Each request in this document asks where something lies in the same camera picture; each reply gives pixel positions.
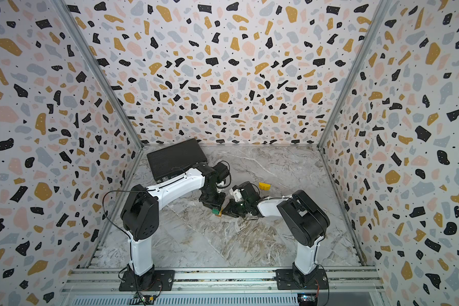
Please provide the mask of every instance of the metal corner bar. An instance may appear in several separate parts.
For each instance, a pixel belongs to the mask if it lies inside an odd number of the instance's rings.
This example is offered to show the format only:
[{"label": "metal corner bar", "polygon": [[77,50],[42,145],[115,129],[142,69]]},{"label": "metal corner bar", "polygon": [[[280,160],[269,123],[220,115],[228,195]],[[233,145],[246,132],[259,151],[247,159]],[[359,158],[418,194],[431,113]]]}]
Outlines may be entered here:
[{"label": "metal corner bar", "polygon": [[355,78],[357,77],[362,64],[364,64],[364,61],[366,60],[367,52],[369,48],[371,47],[371,44],[373,43],[374,38],[377,32],[379,31],[379,28],[381,27],[382,21],[384,20],[384,16],[386,15],[386,12],[391,2],[392,0],[380,0],[380,3],[377,6],[377,9],[374,13],[374,17],[373,17],[373,21],[371,22],[371,26],[369,27],[369,30],[367,31],[366,38],[364,39],[364,42],[362,43],[362,46],[360,47],[359,53],[357,54],[357,57],[355,58],[352,68],[350,69],[350,73],[347,76],[347,79],[345,80],[343,89],[340,92],[340,95],[338,96],[337,103],[335,104],[335,107],[331,111],[330,117],[328,119],[328,123],[326,124],[324,131],[322,133],[322,136],[320,138],[320,141],[318,142],[318,148],[324,147],[325,141],[328,138],[328,135],[331,133],[331,130],[334,126],[333,123],[338,117],[338,114],[340,113],[340,110],[342,109],[343,105],[345,104],[345,100],[347,99],[347,96],[349,95],[350,89],[352,88],[353,83],[355,82]]},{"label": "metal corner bar", "polygon": [[114,91],[110,87],[109,83],[107,82],[107,78],[105,77],[104,73],[99,68],[99,65],[97,64],[97,60],[93,57],[92,53],[90,52],[90,48],[88,47],[88,44],[85,40],[85,37],[83,34],[80,32],[78,29],[76,22],[73,19],[73,16],[70,14],[67,4],[65,3],[64,0],[50,0],[51,4],[53,4],[54,9],[56,10],[57,14],[59,15],[61,21],[67,28],[68,34],[80,50],[82,57],[84,58],[86,64],[88,67],[90,67],[90,70],[93,73],[93,76],[95,79],[98,81],[100,84],[100,87],[104,90],[104,92],[107,95],[107,98],[111,102],[111,105],[114,107],[116,110],[117,115],[119,116],[119,119],[123,123],[123,125],[126,127],[126,130],[131,137],[131,141],[133,141],[138,149],[141,149],[143,147],[143,144],[139,140],[137,133],[129,121],[126,113],[124,112],[124,109],[120,105],[116,95],[114,94]]}]

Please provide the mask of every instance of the enclosure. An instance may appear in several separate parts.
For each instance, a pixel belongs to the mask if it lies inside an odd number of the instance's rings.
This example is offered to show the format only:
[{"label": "enclosure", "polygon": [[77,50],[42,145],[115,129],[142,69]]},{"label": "enclosure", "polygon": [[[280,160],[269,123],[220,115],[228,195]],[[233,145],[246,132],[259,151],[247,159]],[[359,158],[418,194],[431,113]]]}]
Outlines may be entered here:
[{"label": "enclosure", "polygon": [[[153,185],[146,155],[190,138],[231,187],[310,195],[330,283],[459,306],[459,0],[0,1],[0,305],[111,294],[126,196],[102,198]],[[199,195],[160,211],[157,268],[293,264],[281,218]],[[329,304],[358,301],[339,289]]]}]

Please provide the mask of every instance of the vent grille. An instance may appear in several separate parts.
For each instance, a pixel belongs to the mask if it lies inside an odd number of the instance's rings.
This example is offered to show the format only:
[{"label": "vent grille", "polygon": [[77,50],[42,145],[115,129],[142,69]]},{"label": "vent grille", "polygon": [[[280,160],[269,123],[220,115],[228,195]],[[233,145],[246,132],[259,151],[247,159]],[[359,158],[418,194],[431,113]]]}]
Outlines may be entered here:
[{"label": "vent grille", "polygon": [[[135,305],[139,299],[130,297],[105,297],[92,295],[77,295],[72,306],[124,306]],[[191,306],[296,306],[298,299],[296,293],[263,293],[263,294],[164,294],[158,297],[154,305],[191,305]]]}]

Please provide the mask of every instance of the black mounting plate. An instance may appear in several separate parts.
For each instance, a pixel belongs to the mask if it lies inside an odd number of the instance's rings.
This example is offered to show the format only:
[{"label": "black mounting plate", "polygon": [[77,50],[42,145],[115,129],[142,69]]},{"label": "black mounting plate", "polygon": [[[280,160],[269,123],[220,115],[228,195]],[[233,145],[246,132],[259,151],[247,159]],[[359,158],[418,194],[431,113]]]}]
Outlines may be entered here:
[{"label": "black mounting plate", "polygon": [[[138,284],[138,290],[141,291],[159,291],[160,290],[160,281],[161,281],[161,290],[162,291],[171,291],[173,285],[173,279],[175,277],[175,270],[155,270],[155,283],[151,288],[142,288],[141,284]],[[122,276],[121,284],[119,285],[119,291],[131,291],[135,292],[135,282],[133,273],[128,271],[124,272]]]},{"label": "black mounting plate", "polygon": [[317,290],[318,284],[320,290],[328,289],[328,278],[326,278],[325,271],[323,269],[317,269],[316,274],[310,284],[305,288],[301,288],[296,284],[293,277],[292,269],[278,269],[275,271],[275,280],[277,281],[277,290]]}]

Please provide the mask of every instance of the yellow block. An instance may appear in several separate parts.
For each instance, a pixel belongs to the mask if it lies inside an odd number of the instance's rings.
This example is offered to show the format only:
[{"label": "yellow block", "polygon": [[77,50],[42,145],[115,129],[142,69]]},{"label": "yellow block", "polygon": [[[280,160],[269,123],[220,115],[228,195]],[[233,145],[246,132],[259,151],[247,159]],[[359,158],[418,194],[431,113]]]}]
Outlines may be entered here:
[{"label": "yellow block", "polygon": [[270,190],[270,184],[258,182],[258,187],[262,190]]}]

